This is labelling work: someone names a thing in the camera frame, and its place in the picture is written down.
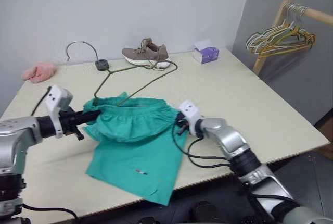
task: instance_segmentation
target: beige table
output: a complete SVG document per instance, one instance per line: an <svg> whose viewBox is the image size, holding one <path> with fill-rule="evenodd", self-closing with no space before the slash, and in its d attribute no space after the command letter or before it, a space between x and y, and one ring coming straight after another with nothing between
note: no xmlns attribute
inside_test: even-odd
<svg viewBox="0 0 333 224"><path fill-rule="evenodd" d="M328 143L324 136L228 50L221 49L219 59L205 65L198 64L192 55L192 52L171 55L179 70L153 83L137 96L163 98L174 107L185 99L193 101L203 115L225 118L239 130L258 158L265 163ZM129 64L118 60L110 61L110 65L112 69L118 69ZM99 95L108 97L117 96L123 91L131 93L160 72L138 68L114 74ZM68 89L74 95L71 106L75 111L82 110L105 76L105 73L96 70L94 64L61 66L56 75L46 82L26 82L3 119L27 116L46 88L53 84ZM45 114L46 108L42 104L36 115ZM82 141L74 136L48 138L30 148L24 174L27 182L22 194L24 202L36 207L67 207L84 216L139 201L140 198L131 193L85 175L96 145L97 142L85 134ZM209 140L199 143L193 152L221 154ZM227 168L195 167L183 157L175 188L228 173ZM33 224L70 218L70 215L58 211L24 210L22 216L31 218Z"/></svg>

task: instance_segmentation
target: tabletop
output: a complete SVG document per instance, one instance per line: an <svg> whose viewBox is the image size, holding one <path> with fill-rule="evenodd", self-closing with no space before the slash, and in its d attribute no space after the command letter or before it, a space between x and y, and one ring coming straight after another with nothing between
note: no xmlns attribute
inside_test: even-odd
<svg viewBox="0 0 333 224"><path fill-rule="evenodd" d="M170 55L179 69L154 82L136 97L162 98L177 107L186 99L202 115L224 118L247 140L263 163L302 153L328 143L306 119L243 65L227 49L220 49L216 61L204 65L193 59L193 52ZM130 66L125 60L109 61L111 70ZM111 75L99 97L134 92L162 72L137 68ZM107 74L95 65L59 66L48 81L24 83L2 116L2 120L27 116L49 85L60 85L73 94L71 107L80 111ZM42 103L35 116L47 114ZM97 142L85 132L78 141L74 135L48 138L28 150L23 201L35 207L64 207L84 216L140 201L141 198L85 174ZM189 137L186 145L193 138ZM221 155L213 141L193 147L197 155ZM230 173L225 167L203 169L183 156L175 189L218 178ZM71 218L59 211L23 210L34 224L53 223Z"/></svg>

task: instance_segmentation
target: white shoe sole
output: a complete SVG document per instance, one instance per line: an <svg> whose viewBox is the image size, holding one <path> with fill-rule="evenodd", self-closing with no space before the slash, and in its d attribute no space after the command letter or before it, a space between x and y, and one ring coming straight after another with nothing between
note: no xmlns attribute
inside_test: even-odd
<svg viewBox="0 0 333 224"><path fill-rule="evenodd" d="M123 55L123 57L131 64L134 64L134 65L151 65L152 64L155 64L156 61L151 61L151 63L147 60L133 60L133 59L130 59L128 57L126 57L125 55ZM156 65L156 68L159 68L159 69L164 69L164 68L167 68L168 66L170 65L170 63L166 62L166 61L162 61L160 63L157 63Z"/></svg>

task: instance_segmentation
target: wire hanger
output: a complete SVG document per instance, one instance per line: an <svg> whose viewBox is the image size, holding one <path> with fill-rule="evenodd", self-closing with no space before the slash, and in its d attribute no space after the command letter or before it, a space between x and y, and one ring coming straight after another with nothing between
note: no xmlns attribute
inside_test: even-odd
<svg viewBox="0 0 333 224"><path fill-rule="evenodd" d="M96 49L93 47L93 45L91 45L90 43L87 43L85 41L74 41L74 42L71 42L70 44L67 45L66 47L66 55L67 55L67 61L69 61L70 57L69 57L69 54L68 54L68 47L70 45L72 45L73 43L85 43L85 44L88 44L95 52L96 54L96 58L97 58L97 61L101 61L101 60L104 60L104 59L98 59L98 55L97 55L97 51ZM148 60L150 62L150 65L135 65L135 66L132 66L132 67L128 67L128 68L123 68L123 69L118 69L118 70L113 70L111 71L109 69L109 67L105 70L100 70L98 69L97 67L97 64L96 64L96 67L98 70L100 71L107 71L108 74L107 76L104 78L104 80L102 81L102 83L98 86L97 90L94 92L94 101L93 101L93 104L94 105L97 105L98 103L98 99L99 97L97 96L97 93L98 91L103 87L103 85L105 84L105 82L109 79L109 77L114 74L114 73L118 73L118 72L121 72L121 71L126 71L126 70L130 70L130 69L135 69L135 68L139 68L139 67L142 67L142 68L145 68L145 69L153 69L153 70L164 70L164 69L161 69L161 68L158 68L157 67L157 64L158 63L171 63L173 66L174 66L174 69L156 77L155 79L151 80L150 82L148 82L147 84L145 84L144 86L142 86L140 89L138 89L137 91L135 91L134 93L132 93L131 95L129 95L128 97L126 97L124 100L122 100L121 102L119 102L116 106L120 106L121 104L123 104L125 101L127 101L128 99L130 99L132 96L134 96L135 94L137 94L138 92L140 92L141 90L143 90L144 88L146 88L147 86L151 85L153 82L159 80L160 78L162 77L165 77L166 75L176 71L178 69L178 65L176 63L174 63L173 61L169 61L169 60L163 60L163 61L156 61L155 64L153 64L150 60Z"/></svg>

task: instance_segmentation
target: beige sneaker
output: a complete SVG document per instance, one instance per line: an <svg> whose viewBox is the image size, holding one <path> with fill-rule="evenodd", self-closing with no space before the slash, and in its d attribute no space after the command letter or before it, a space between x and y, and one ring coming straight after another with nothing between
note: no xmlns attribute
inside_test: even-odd
<svg viewBox="0 0 333 224"><path fill-rule="evenodd" d="M166 46L157 46L151 38L144 38L141 48L123 48L122 53L124 58L134 65L155 65L158 61L169 60ZM163 69L169 65L168 62L160 62L156 64L156 68Z"/></svg>

